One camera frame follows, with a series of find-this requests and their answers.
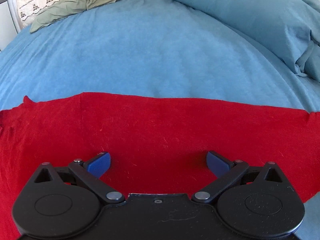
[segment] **blue bedsheet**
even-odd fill
[[[121,0],[0,53],[0,109],[84,91],[320,110],[320,85],[209,15],[173,0]]]

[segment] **bed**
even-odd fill
[[[0,110],[103,92],[320,111],[320,0],[119,0],[34,33],[14,1]],[[305,203],[302,240],[319,239],[319,205]]]

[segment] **blue pillow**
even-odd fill
[[[177,1],[241,31],[273,52],[295,74],[308,74],[320,82],[316,74],[320,68],[320,13],[304,1]]]

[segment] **screw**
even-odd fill
[[[199,191],[199,192],[195,193],[195,198],[196,199],[206,200],[209,197],[210,197],[210,194],[208,192],[205,192],[205,191]]]
[[[122,194],[117,191],[111,191],[106,195],[106,197],[110,200],[119,200],[122,197]]]

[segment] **red cloth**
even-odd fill
[[[320,115],[208,99],[104,93],[0,112],[0,239],[19,236],[11,208],[37,166],[111,154],[101,178],[124,194],[192,194],[215,179],[205,156],[262,166],[275,161],[303,201],[320,190]]]

